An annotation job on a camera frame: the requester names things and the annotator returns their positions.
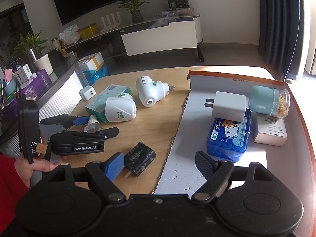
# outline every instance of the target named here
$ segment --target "wooden table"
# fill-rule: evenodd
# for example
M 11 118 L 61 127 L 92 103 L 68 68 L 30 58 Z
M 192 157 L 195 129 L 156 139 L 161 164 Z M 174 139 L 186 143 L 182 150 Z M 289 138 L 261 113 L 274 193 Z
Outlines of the wooden table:
M 137 115 L 134 120 L 127 122 L 103 123 L 105 128 L 118 127 L 117 137 L 105 141 L 103 153 L 68 156 L 67 162 L 72 167 L 83 167 L 93 160 L 105 161 L 116 152 L 127 154 L 138 142 L 143 142 L 156 152 L 156 159 L 139 176 L 130 175 L 124 178 L 128 169 L 124 169 L 115 179 L 115 185 L 127 196 L 131 193 L 150 194 L 156 188 L 163 166 L 168 157 L 170 146 L 184 110 L 184 103 L 190 91 L 187 75 L 189 70 L 203 70 L 240 75 L 255 76 L 273 79 L 271 74 L 263 68 L 244 66 L 200 66 L 169 69 L 154 69 L 139 72 L 119 74 L 99 79 L 93 87 L 97 94 L 102 92 L 110 84 L 124 85 L 131 88 L 137 107 Z M 162 81 L 174 85 L 175 89 L 164 100 L 157 102 L 153 107 L 146 108 L 140 102 L 136 91 L 136 80 L 140 76 L 150 76 L 154 81 Z M 85 105 L 89 101 L 80 101 L 72 115 L 88 115 Z M 83 131 L 84 126 L 72 126 L 70 129 Z M 87 188 L 86 183 L 78 183 Z

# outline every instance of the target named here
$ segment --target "plastic bag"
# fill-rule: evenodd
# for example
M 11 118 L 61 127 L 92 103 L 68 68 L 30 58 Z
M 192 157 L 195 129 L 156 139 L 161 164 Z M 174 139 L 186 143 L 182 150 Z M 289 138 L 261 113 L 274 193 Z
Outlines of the plastic bag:
M 65 46 L 76 43 L 80 39 L 79 28 L 77 25 L 72 25 L 59 34 L 59 39 L 62 40 Z
M 99 78 L 109 75 L 109 71 L 105 64 L 98 71 L 89 70 L 89 71 L 84 71 L 83 73 L 90 86 L 92 86 Z
M 170 22 L 177 22 L 177 20 L 173 17 L 164 17 L 157 20 L 150 28 L 169 26 Z

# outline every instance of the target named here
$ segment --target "hand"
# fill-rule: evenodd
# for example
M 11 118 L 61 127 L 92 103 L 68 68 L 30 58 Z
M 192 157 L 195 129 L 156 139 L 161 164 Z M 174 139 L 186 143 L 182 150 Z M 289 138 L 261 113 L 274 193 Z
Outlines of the hand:
M 40 158 L 33 158 L 34 163 L 29 164 L 27 158 L 23 157 L 23 154 L 18 157 L 18 159 L 14 162 L 14 167 L 16 172 L 18 173 L 19 177 L 23 181 L 23 183 L 26 185 L 26 187 L 30 188 L 31 183 L 31 177 L 33 174 L 33 171 L 42 171 L 42 172 L 50 172 L 54 168 L 56 168 L 59 164 L 61 164 L 63 161 L 66 160 L 65 156 L 62 156 L 59 161 L 55 164 L 44 160 Z

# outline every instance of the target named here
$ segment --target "person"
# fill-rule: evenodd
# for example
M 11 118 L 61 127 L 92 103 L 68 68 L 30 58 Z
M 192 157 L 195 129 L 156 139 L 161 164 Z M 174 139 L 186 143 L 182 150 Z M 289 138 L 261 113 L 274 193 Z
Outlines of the person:
M 15 206 L 19 199 L 29 190 L 33 171 L 50 172 L 66 157 L 61 157 L 58 163 L 34 158 L 34 163 L 21 154 L 17 160 L 0 155 L 0 234 L 15 218 Z

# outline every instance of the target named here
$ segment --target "purple basket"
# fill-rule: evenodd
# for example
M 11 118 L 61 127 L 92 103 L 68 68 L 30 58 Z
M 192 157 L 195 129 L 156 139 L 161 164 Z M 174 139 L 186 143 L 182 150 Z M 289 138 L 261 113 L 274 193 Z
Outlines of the purple basket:
M 52 84 L 45 69 L 38 72 L 37 77 L 25 88 L 21 90 L 22 94 L 25 94 L 27 98 L 36 99 L 41 91 Z M 8 105 L 0 110 L 0 120 L 2 122 L 9 122 L 17 117 L 16 98 L 14 98 Z

